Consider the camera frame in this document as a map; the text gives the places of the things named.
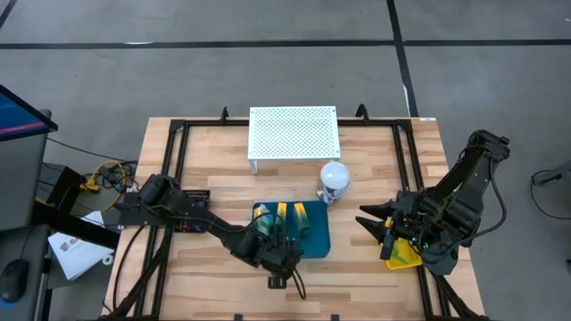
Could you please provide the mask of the thin green rubber band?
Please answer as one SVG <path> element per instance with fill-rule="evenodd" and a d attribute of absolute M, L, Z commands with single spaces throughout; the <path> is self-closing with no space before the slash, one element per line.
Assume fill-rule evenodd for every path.
<path fill-rule="evenodd" d="M 390 262 L 397 265 L 407 265 L 412 261 L 412 256 L 408 248 L 394 248 Z"/>

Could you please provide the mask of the white paper booklet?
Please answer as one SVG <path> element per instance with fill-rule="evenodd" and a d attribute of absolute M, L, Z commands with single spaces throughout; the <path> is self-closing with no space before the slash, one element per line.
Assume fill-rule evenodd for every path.
<path fill-rule="evenodd" d="M 97 263 L 102 263 L 104 256 L 114 254 L 111 248 L 59 232 L 49 236 L 48 242 L 68 281 L 77 279 Z"/>

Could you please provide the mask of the computer monitor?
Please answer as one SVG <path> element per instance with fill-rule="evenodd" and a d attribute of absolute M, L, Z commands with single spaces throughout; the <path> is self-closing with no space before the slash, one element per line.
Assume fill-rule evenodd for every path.
<path fill-rule="evenodd" d="M 51 112 L 35 109 L 5 86 L 0 85 L 0 142 L 47 134 L 58 130 Z"/>

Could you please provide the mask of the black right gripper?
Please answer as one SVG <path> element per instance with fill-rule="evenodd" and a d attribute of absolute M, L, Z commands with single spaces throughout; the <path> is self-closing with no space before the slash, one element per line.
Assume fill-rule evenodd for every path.
<path fill-rule="evenodd" d="M 426 217 L 421 214 L 418 205 L 426 196 L 425 191 L 399 191 L 396 199 L 382 204 L 361 205 L 360 210 L 369 215 L 391 215 L 388 246 L 393 248 L 398 238 L 411 241 L 418 250 L 424 250 L 426 244 L 421 240 L 421 234 L 426 227 Z M 355 220 L 365 228 L 378 243 L 385 242 L 387 227 L 384 221 L 375 221 L 357 216 Z"/>

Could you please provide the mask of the black mesh basket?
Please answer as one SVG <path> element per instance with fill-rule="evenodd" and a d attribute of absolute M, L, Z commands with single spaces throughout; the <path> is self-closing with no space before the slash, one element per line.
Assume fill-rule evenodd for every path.
<path fill-rule="evenodd" d="M 208 208 L 209 204 L 210 204 L 210 196 L 211 196 L 211 191 L 210 190 L 183 190 L 183 193 L 190 198 L 198 207 L 202 207 L 202 208 Z M 189 232 L 183 232 L 180 229 L 181 223 L 185 222 L 185 221 L 181 221 L 179 222 L 175 227 L 174 227 L 174 232 L 175 233 L 185 233 L 185 234 L 204 234 L 206 232 L 206 229 L 202 227 L 202 231 L 199 233 L 189 233 Z"/>

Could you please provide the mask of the black computer mouse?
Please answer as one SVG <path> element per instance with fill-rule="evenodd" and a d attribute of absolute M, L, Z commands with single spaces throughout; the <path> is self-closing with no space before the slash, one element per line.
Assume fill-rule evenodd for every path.
<path fill-rule="evenodd" d="M 29 287 L 30 263 L 14 259 L 0 271 L 0 301 L 6 304 L 19 302 Z"/>

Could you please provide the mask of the grey chair leg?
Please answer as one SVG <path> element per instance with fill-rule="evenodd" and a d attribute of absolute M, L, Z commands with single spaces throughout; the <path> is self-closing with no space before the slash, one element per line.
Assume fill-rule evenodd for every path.
<path fill-rule="evenodd" d="M 571 160 L 554 169 L 540 170 L 532 175 L 534 185 L 546 185 L 554 180 L 563 180 L 571 186 Z"/>

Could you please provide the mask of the black equipment box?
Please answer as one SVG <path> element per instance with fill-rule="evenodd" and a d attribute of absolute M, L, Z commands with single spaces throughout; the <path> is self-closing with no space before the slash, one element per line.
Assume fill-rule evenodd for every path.
<path fill-rule="evenodd" d="M 42 164 L 37 196 L 44 202 L 54 205 L 59 212 L 69 214 L 78 199 L 81 175 L 73 169 L 53 164 Z"/>

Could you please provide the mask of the black metal table frame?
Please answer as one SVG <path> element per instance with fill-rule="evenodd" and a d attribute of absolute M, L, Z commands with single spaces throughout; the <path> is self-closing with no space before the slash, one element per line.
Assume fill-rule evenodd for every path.
<path fill-rule="evenodd" d="M 306 201 L 316 193 L 319 164 L 276 161 L 251 172 L 249 121 L 152 118 L 145 132 L 137 180 L 182 166 L 186 189 L 211 191 L 211 209 L 243 224 L 261 201 Z M 251 320 L 475 321 L 461 318 L 434 279 L 420 268 L 389 270 L 379 246 L 355 220 L 361 205 L 380 203 L 399 189 L 434 184 L 447 171 L 435 121 L 343 117 L 342 160 L 352 173 L 349 192 L 329 211 L 332 248 L 324 259 L 299 265 L 307 295 L 293 285 L 270 290 L 267 273 L 231 256 L 209 234 L 176 234 L 166 263 L 126 317 L 96 321 Z"/>

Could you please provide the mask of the grey cabinet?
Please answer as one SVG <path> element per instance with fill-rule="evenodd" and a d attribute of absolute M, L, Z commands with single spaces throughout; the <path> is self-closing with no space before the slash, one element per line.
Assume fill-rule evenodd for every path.
<path fill-rule="evenodd" d="M 9 133 L 0 129 L 0 232 L 28 226 L 32 221 L 47 134 L 57 130 L 52 113 L 41 110 L 42 127 Z"/>

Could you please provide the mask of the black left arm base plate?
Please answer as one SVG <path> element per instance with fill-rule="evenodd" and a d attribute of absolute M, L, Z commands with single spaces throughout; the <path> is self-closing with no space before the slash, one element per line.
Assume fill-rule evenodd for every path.
<path fill-rule="evenodd" d="M 123 226 L 168 226 L 178 222 L 141 207 L 137 193 L 126 193 L 113 207 L 120 212 L 119 224 Z"/>

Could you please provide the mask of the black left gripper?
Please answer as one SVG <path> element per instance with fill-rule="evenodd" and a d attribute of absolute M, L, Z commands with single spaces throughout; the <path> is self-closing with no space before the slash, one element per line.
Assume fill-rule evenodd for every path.
<path fill-rule="evenodd" d="M 272 275 L 289 279 L 301 261 L 304 251 L 296 240 L 290 239 L 289 227 L 287 223 L 281 225 L 280 218 L 273 219 L 270 238 L 271 243 L 262 253 L 261 265 Z"/>

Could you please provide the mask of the yellow plastic basket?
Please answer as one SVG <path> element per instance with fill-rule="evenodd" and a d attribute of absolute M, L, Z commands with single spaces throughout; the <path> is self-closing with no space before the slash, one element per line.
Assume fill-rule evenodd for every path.
<path fill-rule="evenodd" d="M 387 267 L 390 270 L 399 270 L 399 269 L 404 269 L 404 268 L 413 268 L 413 267 L 417 267 L 420 266 L 422 264 L 422 259 L 420 258 L 420 256 L 416 253 L 416 249 L 411 246 L 409 244 L 409 242 L 405 239 L 399 238 L 395 241 L 393 248 L 408 248 L 410 250 L 410 254 L 412 256 L 412 261 L 410 262 L 410 264 L 407 265 L 397 265 L 397 264 L 392 264 L 390 262 L 390 260 L 387 260 L 385 262 L 385 264 L 387 265 Z"/>

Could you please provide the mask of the white perforated metal shelf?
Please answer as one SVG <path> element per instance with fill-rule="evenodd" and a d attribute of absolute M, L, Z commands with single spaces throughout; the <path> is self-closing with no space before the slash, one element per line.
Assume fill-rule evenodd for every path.
<path fill-rule="evenodd" d="M 335 106 L 252 107 L 247 159 L 252 173 L 261 161 L 322 161 L 341 158 Z"/>

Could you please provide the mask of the teal plastic bin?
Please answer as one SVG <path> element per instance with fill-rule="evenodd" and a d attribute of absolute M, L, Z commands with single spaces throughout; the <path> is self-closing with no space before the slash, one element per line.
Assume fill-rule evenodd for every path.
<path fill-rule="evenodd" d="M 252 211 L 260 203 L 264 203 L 266 207 L 273 213 L 274 218 L 277 215 L 278 202 L 256 202 Z M 294 204 L 297 202 L 287 202 L 287 218 L 286 223 L 289 227 L 289 237 L 296 240 L 304 251 L 303 259 L 323 259 L 331 248 L 329 224 L 327 215 L 327 206 L 323 201 L 306 201 L 302 202 L 310 221 L 310 232 L 306 238 L 300 238 L 298 235 Z"/>

